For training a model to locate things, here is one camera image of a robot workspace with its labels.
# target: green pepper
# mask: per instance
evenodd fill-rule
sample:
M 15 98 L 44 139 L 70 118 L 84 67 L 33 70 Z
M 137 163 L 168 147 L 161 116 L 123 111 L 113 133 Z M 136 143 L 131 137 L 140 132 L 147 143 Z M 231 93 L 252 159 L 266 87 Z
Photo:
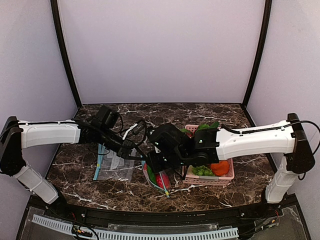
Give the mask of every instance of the green pepper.
M 155 175 L 154 172 L 152 171 L 151 167 L 147 166 L 147 167 L 146 167 L 146 171 L 147 171 L 147 173 L 148 173 L 148 176 L 149 176 L 150 181 L 151 181 L 153 184 L 157 185 L 156 175 Z

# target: black pole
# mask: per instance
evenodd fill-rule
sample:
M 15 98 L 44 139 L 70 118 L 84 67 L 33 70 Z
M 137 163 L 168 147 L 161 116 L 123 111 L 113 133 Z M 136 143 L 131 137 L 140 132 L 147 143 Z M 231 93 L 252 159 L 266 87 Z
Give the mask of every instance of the black pole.
M 66 76 L 68 78 L 68 82 L 71 88 L 71 92 L 74 98 L 74 101 L 76 103 L 77 108 L 81 108 L 82 103 L 80 100 L 80 96 L 77 90 L 76 82 L 74 79 L 74 75 L 71 70 L 68 54 L 67 54 L 67 48 L 65 44 L 65 39 L 64 35 L 62 32 L 62 26 L 61 26 L 61 21 L 60 21 L 60 15 L 59 15 L 59 7 L 58 7 L 58 1 L 57 0 L 51 0 L 51 10 L 52 10 L 52 16 L 53 16 L 53 22 L 54 22 L 54 27 L 55 27 L 55 33 L 56 33 L 56 38 L 58 40 L 59 48 L 60 48 L 60 53 L 64 65 L 64 70 L 66 73 Z
M 270 13 L 271 13 L 271 5 L 272 5 L 272 0 L 265 0 L 264 13 L 263 13 L 262 26 L 261 26 L 261 31 L 260 31 L 258 47 L 256 49 L 249 83 L 246 88 L 246 92 L 245 92 L 244 99 L 242 102 L 242 104 L 245 108 L 247 107 L 247 105 L 249 103 L 249 99 L 250 99 L 252 90 L 254 89 L 257 73 L 259 70 L 259 65 L 261 62 L 262 53 L 264 51 L 264 46 L 265 46 L 267 31 L 268 31 L 268 25 L 269 25 L 269 19 L 270 19 Z

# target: white wall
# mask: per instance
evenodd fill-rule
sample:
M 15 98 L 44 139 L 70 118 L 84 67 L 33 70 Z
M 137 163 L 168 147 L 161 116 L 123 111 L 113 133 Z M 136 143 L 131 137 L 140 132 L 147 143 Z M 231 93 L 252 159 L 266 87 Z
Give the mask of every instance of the white wall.
M 242 102 L 264 2 L 60 0 L 82 102 Z
M 49 0 L 0 1 L 0 129 L 9 116 L 64 120 L 76 112 L 59 52 Z M 24 159 L 46 174 L 57 146 L 33 147 Z M 0 239 L 16 239 L 29 199 L 0 174 Z
M 248 105 L 257 125 L 288 113 L 320 123 L 320 1 L 273 1 L 264 52 Z M 313 149 L 319 133 L 303 125 Z M 312 239 L 320 235 L 320 154 L 316 166 L 289 191 L 301 204 Z

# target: orange vegetable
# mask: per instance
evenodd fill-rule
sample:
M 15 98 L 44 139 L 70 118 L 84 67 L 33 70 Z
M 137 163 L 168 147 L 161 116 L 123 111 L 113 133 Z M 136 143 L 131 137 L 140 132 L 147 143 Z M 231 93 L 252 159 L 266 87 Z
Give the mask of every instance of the orange vegetable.
M 224 160 L 224 161 L 220 161 L 219 163 L 211 164 L 210 168 L 214 175 L 220 177 L 229 172 L 230 165 L 228 161 Z

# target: white linear rail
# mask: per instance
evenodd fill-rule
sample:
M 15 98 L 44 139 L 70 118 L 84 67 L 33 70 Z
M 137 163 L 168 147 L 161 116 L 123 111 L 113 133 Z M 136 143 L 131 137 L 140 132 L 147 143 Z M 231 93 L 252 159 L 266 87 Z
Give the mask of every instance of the white linear rail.
M 32 222 L 63 234 L 74 235 L 71 232 L 72 224 L 67 222 L 53 220 L 36 214 L 33 215 Z M 224 230 L 186 234 L 136 234 L 106 231 L 100 229 L 95 229 L 94 231 L 98 234 L 100 240 L 227 240 L 239 237 L 237 227 Z M 85 236 L 81 237 L 90 240 L 97 239 L 95 235 L 93 235 L 91 238 Z

